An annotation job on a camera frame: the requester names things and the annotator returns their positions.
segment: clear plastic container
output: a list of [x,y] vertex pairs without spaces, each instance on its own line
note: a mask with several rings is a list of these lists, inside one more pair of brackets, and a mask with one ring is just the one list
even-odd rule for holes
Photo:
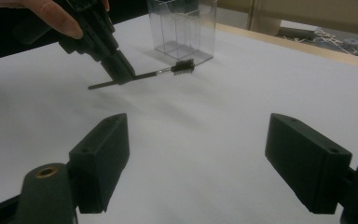
[[214,54],[217,0],[147,0],[155,49],[178,61]]

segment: human hand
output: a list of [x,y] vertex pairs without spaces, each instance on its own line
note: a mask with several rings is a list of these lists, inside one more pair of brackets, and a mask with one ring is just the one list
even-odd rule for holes
[[[102,3],[108,11],[108,0],[102,0]],[[0,7],[27,7],[54,30],[74,39],[80,39],[83,36],[83,31],[77,21],[53,0],[0,0]]]

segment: brass insert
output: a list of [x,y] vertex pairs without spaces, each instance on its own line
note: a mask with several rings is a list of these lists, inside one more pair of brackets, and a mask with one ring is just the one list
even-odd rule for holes
[[47,178],[47,177],[51,177],[52,175],[55,175],[58,172],[56,167],[47,167],[41,171],[39,171],[36,175],[36,178],[42,179],[42,178]]

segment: white table surface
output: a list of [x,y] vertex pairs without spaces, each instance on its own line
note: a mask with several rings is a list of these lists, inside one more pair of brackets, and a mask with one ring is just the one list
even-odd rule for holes
[[[137,74],[166,67],[147,17],[116,25]],[[102,119],[127,113],[131,156],[105,214],[80,223],[339,223],[313,215],[264,156],[269,115],[309,124],[358,165],[358,67],[216,31],[191,75],[88,91],[108,81],[58,44],[0,59],[0,202],[26,173],[68,152]]]

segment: brush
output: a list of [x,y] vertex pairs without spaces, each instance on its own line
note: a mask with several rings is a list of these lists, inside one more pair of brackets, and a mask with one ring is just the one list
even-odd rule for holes
[[[192,73],[194,71],[195,67],[196,67],[196,65],[194,64],[194,60],[189,59],[189,60],[177,62],[175,66],[172,66],[169,68],[165,68],[165,69],[158,70],[156,72],[145,73],[145,74],[135,76],[135,77],[133,77],[133,79],[139,80],[139,79],[143,79],[143,78],[147,78],[147,77],[156,77],[157,75],[160,75],[160,74],[166,73],[166,72],[173,72],[174,76],[181,75],[184,73]],[[101,84],[89,86],[89,90],[95,90],[95,89],[99,89],[102,87],[108,87],[108,86],[112,86],[112,85],[116,85],[116,84],[117,83],[115,81],[104,82]]]

